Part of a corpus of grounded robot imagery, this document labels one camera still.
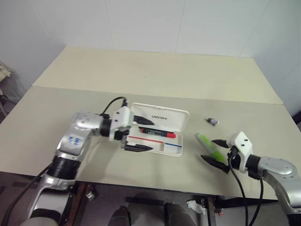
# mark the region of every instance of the red marker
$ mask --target red marker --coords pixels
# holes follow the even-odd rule
[[[142,133],[150,134],[150,135],[156,135],[160,137],[168,137],[168,138],[175,138],[176,135],[171,132],[159,130],[159,129],[149,129],[149,128],[142,128],[140,130]]]

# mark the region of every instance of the blue stripe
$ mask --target blue stripe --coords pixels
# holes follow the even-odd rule
[[[174,145],[174,144],[170,144],[170,143],[165,143],[166,145],[171,145],[171,146],[176,146],[176,147],[182,147],[182,145]]]

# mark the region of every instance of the green highlighter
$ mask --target green highlighter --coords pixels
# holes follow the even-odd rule
[[[225,157],[216,149],[215,145],[204,134],[197,134],[197,139],[207,149],[212,157],[219,162],[225,162]]]

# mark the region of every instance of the person's leg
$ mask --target person's leg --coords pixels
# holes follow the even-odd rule
[[[130,226],[131,218],[130,213],[127,211],[127,208],[121,206],[118,210],[116,210],[110,221],[108,226]]]
[[[178,204],[164,205],[166,226],[195,226],[190,216]]]

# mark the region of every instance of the black cable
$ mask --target black cable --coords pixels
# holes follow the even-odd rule
[[[126,99],[125,97],[117,97],[117,98],[113,99],[113,100],[108,104],[108,106],[104,109],[103,114],[107,111],[107,109],[110,107],[110,105],[111,105],[114,101],[120,100],[120,99],[123,99],[124,102],[127,101],[127,99]]]
[[[254,216],[251,220],[251,223],[249,224],[249,226],[252,226],[253,223],[255,222],[256,218],[257,218],[257,215],[258,215],[258,212],[259,212],[259,209],[260,209],[260,206],[261,206],[261,202],[262,202],[262,197],[263,197],[263,182],[262,182],[262,178],[259,179],[260,180],[260,197],[259,197],[259,201],[258,201],[258,205],[257,205],[257,208],[256,208],[256,211],[254,213]]]
[[[245,192],[244,192],[243,186],[241,185],[241,182],[240,182],[238,176],[234,172],[234,169],[233,169],[232,163],[231,163],[231,158],[228,158],[228,163],[229,163],[229,166],[230,166],[230,170],[231,170],[233,176],[235,177],[235,179],[236,179],[236,181],[239,185],[241,194],[243,195],[243,200],[244,200],[244,204],[245,204],[245,211],[246,211],[246,226],[248,226],[249,213],[248,213],[248,203],[247,203],[247,200],[246,200]]]
[[[5,215],[3,217],[1,226],[7,226],[8,225],[8,221],[9,221],[9,217],[15,207],[15,205],[17,204],[17,202],[20,200],[20,198],[25,194],[25,192],[30,188],[30,186],[37,180],[40,178],[40,176],[42,176],[43,173],[45,173],[48,168],[51,166],[51,164],[49,164],[45,169],[43,169],[43,171],[41,171],[41,173],[39,173],[34,179],[32,179],[32,181],[23,189],[23,191],[18,195],[18,197],[16,197],[16,199],[9,205],[8,209],[5,212]]]

